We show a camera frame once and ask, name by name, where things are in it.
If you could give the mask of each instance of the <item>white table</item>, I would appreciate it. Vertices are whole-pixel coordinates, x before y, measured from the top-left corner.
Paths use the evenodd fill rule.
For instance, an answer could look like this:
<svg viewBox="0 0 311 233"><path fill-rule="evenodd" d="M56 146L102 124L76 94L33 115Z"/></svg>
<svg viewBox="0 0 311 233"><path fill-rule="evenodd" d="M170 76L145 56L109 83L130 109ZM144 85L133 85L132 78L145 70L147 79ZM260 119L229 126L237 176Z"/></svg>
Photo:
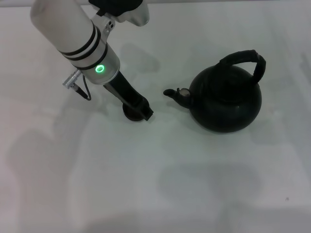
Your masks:
<svg viewBox="0 0 311 233"><path fill-rule="evenodd" d="M74 68L30 8L0 9L0 232L309 233L310 2L149 8L145 27L109 38L155 112L140 123L101 86L92 102L66 90ZM248 128L209 133L162 95L248 49L267 60Z"/></svg>

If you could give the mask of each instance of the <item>cable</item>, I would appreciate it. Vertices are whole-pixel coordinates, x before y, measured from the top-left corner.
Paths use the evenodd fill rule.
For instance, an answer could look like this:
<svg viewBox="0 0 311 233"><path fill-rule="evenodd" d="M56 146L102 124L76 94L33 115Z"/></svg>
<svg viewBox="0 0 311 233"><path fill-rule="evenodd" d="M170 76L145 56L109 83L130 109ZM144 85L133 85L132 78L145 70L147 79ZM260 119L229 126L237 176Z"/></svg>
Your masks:
<svg viewBox="0 0 311 233"><path fill-rule="evenodd" d="M87 86L87 83L86 83L86 77L83 75L83 82L84 82L84 85L86 87L86 91L87 91L87 94L88 94L88 98L86 100L88 101L91 101L92 100L92 96L91 96L91 93L88 89L88 86Z"/></svg>

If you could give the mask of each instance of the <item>kettle spout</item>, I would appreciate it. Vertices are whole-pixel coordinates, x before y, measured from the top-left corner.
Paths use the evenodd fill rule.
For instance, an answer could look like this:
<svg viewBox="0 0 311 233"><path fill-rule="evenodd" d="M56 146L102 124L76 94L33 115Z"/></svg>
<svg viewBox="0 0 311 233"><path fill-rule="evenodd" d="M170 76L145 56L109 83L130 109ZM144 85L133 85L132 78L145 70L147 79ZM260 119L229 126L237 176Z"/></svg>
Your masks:
<svg viewBox="0 0 311 233"><path fill-rule="evenodd" d="M168 89L163 92L165 96L168 96L175 100L180 106L184 108L192 108L193 107L193 97L188 89L177 89L177 91Z"/></svg>

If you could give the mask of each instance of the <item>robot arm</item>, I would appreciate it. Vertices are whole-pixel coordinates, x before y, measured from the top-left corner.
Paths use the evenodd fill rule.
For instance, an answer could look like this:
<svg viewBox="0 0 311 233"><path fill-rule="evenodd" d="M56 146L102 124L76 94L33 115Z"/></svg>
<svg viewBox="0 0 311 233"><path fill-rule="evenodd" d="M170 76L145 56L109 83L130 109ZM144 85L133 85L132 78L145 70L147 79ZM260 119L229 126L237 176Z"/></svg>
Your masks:
<svg viewBox="0 0 311 233"><path fill-rule="evenodd" d="M120 72L120 60L107 43L115 21L143 26L149 21L144 0L89 0L98 10L91 20L75 0L36 0L31 9L34 26L77 68L64 83L87 99L75 82L83 74L123 102L130 120L148 120L153 111Z"/></svg>

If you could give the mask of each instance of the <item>black kettle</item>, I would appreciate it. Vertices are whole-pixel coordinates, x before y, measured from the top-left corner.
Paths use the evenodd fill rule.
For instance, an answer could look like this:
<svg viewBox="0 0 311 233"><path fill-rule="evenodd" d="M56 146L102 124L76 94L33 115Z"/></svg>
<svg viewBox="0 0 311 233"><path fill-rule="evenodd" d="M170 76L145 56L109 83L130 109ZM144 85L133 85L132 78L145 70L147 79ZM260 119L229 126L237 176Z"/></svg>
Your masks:
<svg viewBox="0 0 311 233"><path fill-rule="evenodd" d="M235 64L257 63L254 75ZM255 50L231 54L217 65L202 71L190 89L169 89L164 95L190 109L195 120L205 128L230 133L251 124L261 108L258 82L266 70L266 61Z"/></svg>

